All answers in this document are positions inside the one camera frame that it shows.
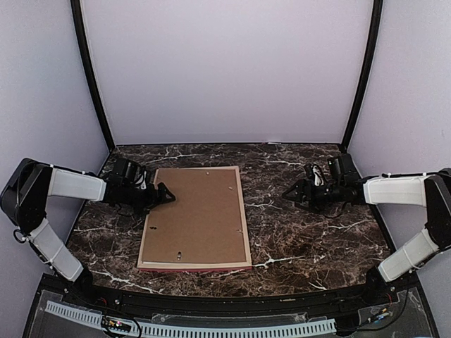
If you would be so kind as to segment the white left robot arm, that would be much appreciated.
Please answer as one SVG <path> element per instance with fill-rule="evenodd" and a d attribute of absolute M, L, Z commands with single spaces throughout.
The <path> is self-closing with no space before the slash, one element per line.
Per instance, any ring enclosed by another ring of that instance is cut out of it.
<path fill-rule="evenodd" d="M 99 302 L 99 290 L 89 282 L 92 273 L 66 246 L 49 219 L 53 199 L 129 206 L 135 213 L 172 203 L 175 195 L 149 180 L 144 165 L 119 158 L 99 176 L 24 158 L 1 193 L 1 210 L 15 227 L 16 239 L 29 244 L 43 264 L 73 283 L 71 294 L 84 307 Z"/>

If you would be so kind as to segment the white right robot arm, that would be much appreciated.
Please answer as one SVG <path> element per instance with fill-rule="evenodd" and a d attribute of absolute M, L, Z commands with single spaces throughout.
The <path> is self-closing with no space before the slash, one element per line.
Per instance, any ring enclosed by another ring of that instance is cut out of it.
<path fill-rule="evenodd" d="M 450 248 L 450 169 L 369 177 L 361 177 L 355 169 L 332 169 L 327 180 L 321 169 L 308 165 L 305 173 L 282 197 L 306 211 L 320 214 L 327 205 L 342 203 L 376 207 L 390 223 L 408 212 L 419 217 L 418 232 L 399 244 L 376 267 L 377 278 L 360 289 L 359 298 L 367 306 L 386 295 L 386 283 L 420 269 Z"/>

